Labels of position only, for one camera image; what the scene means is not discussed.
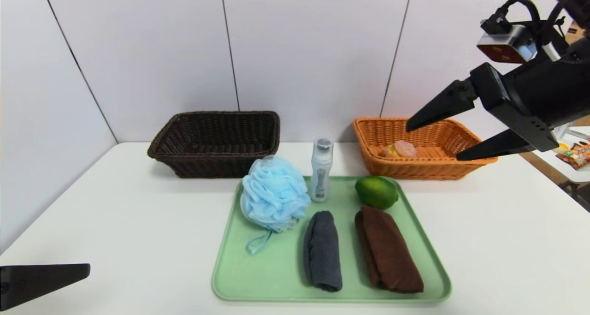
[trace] wicker basket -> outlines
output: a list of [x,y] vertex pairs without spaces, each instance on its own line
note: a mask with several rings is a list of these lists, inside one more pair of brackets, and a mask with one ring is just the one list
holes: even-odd
[[271,111],[180,113],[152,141],[147,155],[181,178],[242,178],[278,149],[280,119]]
[[[497,157],[458,161],[455,155],[481,140],[454,120],[444,120],[413,132],[406,132],[408,118],[359,118],[354,131],[367,170],[373,175],[398,179],[457,180]],[[418,158],[386,158],[382,147],[398,140],[413,143]]]

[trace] folded towel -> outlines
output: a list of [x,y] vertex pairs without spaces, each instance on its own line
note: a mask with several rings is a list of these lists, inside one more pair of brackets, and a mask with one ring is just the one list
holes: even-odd
[[424,291],[420,273],[394,219],[377,208],[360,207],[354,217],[371,284],[400,293]]
[[307,280],[329,292],[342,289],[338,232],[329,211],[316,212],[303,239],[303,265]]

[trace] dark brown wicker basket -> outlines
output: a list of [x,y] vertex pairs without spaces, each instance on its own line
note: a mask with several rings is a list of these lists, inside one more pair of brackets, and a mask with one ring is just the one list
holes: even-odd
[[181,178],[242,178],[255,160],[276,153],[279,133],[272,111],[179,113],[147,155]]

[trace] white table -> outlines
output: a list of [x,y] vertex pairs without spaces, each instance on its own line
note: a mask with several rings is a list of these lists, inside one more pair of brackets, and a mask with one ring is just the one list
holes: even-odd
[[[571,129],[590,135],[590,126],[571,127]],[[571,147],[573,143],[579,141],[584,141],[586,143],[590,142],[588,140],[571,136],[569,134],[566,134],[563,139],[560,140],[560,142],[566,143],[569,147]],[[555,157],[556,154],[552,150],[545,151],[544,153],[540,152],[539,150],[535,150],[533,153],[567,178],[569,182],[562,184],[561,187],[565,188],[570,186],[572,189],[572,197],[574,199],[577,199],[578,197],[578,185],[581,183],[590,182],[590,164],[582,166],[579,170],[575,170],[570,164],[567,164],[566,162]]]
[[[517,155],[460,181],[400,182],[451,277],[445,302],[229,303],[210,281],[238,180],[179,179],[147,148],[114,147],[0,256],[92,265],[7,315],[590,314],[590,214]],[[311,153],[278,151],[304,174]],[[332,174],[366,174],[358,144],[335,146]]]

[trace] lime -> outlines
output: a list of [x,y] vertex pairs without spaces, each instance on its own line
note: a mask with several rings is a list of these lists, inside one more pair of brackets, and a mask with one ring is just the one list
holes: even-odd
[[356,181],[354,188],[363,202],[381,210],[391,208],[400,198],[394,184],[382,177],[369,176],[360,178]]

